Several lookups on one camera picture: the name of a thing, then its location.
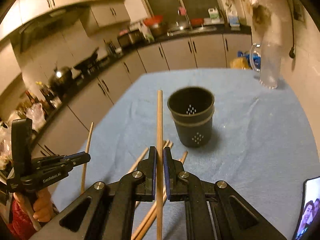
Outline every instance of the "blue tablecloth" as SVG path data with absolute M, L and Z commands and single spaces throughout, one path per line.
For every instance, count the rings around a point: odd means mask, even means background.
M 172 156 L 189 154 L 186 171 L 201 180 L 227 181 L 287 239 L 297 225 L 305 179 L 320 175 L 319 158 L 308 120 L 291 88 L 262 87 L 253 71 L 197 69 L 146 74 L 113 106 L 93 132 L 86 186 L 118 181 L 146 146 L 156 144 L 156 97 L 163 90 L 164 139 Z M 203 86 L 215 95 L 213 137 L 204 147 L 186 149 L 178 138 L 166 102 L 185 86 Z M 76 167 L 53 194 L 59 210 L 80 192 L 82 167 Z M 133 230 L 151 207 L 141 203 Z M 145 239 L 156 238 L 156 223 Z M 166 202 L 163 239 L 186 239 L 184 203 Z

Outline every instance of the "range hood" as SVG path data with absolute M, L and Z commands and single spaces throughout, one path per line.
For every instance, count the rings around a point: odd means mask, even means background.
M 85 7 L 69 6 L 57 9 L 25 24 L 19 31 L 20 52 L 32 44 L 73 25 L 83 13 Z

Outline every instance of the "metal bolt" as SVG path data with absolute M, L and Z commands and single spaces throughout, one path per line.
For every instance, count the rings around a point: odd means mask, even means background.
M 141 171 L 135 171 L 134 173 L 132 173 L 132 176 L 134 178 L 140 178 L 142 176 L 142 172 Z
M 104 187 L 104 183 L 99 181 L 94 184 L 95 189 L 102 189 Z
M 179 176 L 182 177 L 182 178 L 187 178 L 187 177 L 189 177 L 189 172 L 187 172 L 187 171 L 181 171 L 181 172 L 179 173 Z
M 219 180 L 217 182 L 217 185 L 218 185 L 219 188 L 225 188 L 227 186 L 227 183 L 225 181 L 223 181 L 223 180 Z

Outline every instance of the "plastic jug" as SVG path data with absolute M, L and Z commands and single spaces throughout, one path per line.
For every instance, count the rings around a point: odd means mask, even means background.
M 259 71 L 253 61 L 253 52 L 256 48 L 261 48 L 260 83 L 274 89 L 278 86 L 281 65 L 281 46 L 276 43 L 266 42 L 266 44 L 254 43 L 250 49 L 250 65 L 255 71 Z

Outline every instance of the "red container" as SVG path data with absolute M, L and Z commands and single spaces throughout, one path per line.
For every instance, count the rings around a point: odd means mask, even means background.
M 191 19 L 190 23 L 192 26 L 201 26 L 204 23 L 204 19 L 203 18 Z
M 147 19 L 144 19 L 143 20 L 143 23 L 146 25 L 146 26 L 152 26 L 154 24 L 159 24 L 163 21 L 163 16 L 162 15 L 155 15 L 151 18 L 147 18 Z

